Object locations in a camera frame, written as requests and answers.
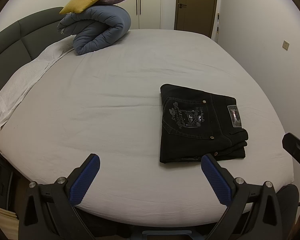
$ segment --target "fitted sheet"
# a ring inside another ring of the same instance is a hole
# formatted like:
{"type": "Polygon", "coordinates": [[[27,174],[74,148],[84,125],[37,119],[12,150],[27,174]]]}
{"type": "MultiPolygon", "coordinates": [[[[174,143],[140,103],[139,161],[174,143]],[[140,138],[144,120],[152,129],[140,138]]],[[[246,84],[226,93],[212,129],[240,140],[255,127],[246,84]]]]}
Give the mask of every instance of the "fitted sheet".
{"type": "Polygon", "coordinates": [[[53,183],[90,153],[101,167],[79,207],[135,225],[217,221],[222,206],[199,163],[159,163],[160,86],[169,83],[236,98],[249,133],[245,159],[220,161],[251,184],[276,191],[293,181],[284,130],[258,84],[206,36],[132,30],[114,45],[58,60],[0,130],[1,154],[38,183],[53,183]]]}

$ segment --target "wall outlet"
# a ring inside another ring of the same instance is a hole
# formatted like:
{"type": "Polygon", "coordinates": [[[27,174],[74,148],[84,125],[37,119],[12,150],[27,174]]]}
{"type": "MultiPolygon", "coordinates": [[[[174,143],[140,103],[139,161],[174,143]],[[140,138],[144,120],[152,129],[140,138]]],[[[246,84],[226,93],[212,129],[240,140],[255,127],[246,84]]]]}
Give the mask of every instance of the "wall outlet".
{"type": "Polygon", "coordinates": [[[288,42],[284,41],[282,47],[283,47],[285,50],[288,50],[288,49],[289,49],[289,45],[290,45],[290,44],[289,44],[288,42]]]}

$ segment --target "gray headboard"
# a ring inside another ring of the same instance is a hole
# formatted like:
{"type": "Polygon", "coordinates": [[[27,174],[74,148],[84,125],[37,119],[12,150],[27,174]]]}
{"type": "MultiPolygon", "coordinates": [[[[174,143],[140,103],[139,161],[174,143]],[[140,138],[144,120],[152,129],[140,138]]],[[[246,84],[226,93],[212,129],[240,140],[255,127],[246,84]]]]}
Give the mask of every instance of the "gray headboard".
{"type": "Polygon", "coordinates": [[[24,64],[66,35],[57,31],[62,7],[31,14],[0,32],[0,90],[24,64]]]}

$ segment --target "purple pillow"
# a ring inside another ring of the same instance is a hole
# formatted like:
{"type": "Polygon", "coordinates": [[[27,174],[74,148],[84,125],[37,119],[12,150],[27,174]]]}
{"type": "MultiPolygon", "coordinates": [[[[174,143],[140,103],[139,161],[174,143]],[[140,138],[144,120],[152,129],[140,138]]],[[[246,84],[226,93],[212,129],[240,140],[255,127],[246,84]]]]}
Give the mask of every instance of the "purple pillow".
{"type": "Polygon", "coordinates": [[[93,5],[113,5],[120,2],[123,2],[124,0],[99,0],[93,5]]]}

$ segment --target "metal rivet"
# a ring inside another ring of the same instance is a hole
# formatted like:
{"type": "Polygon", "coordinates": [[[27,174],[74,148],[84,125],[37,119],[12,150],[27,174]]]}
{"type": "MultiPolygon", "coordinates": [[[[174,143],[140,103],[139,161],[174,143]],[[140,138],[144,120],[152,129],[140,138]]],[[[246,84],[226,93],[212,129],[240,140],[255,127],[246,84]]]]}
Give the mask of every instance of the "metal rivet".
{"type": "Polygon", "coordinates": [[[267,186],[267,187],[272,187],[273,185],[272,185],[272,183],[271,183],[270,181],[267,181],[267,182],[266,182],[266,186],[267,186]]]}
{"type": "Polygon", "coordinates": [[[236,178],[235,182],[238,184],[243,184],[244,183],[244,179],[243,178],[236,178]]]}
{"type": "Polygon", "coordinates": [[[65,177],[60,177],[59,179],[57,179],[57,182],[59,183],[59,184],[62,184],[62,183],[64,183],[66,181],[66,178],[65,177]]]}
{"type": "Polygon", "coordinates": [[[33,187],[35,187],[35,185],[37,185],[37,184],[33,181],[33,182],[30,182],[29,187],[33,188],[33,187]]]}

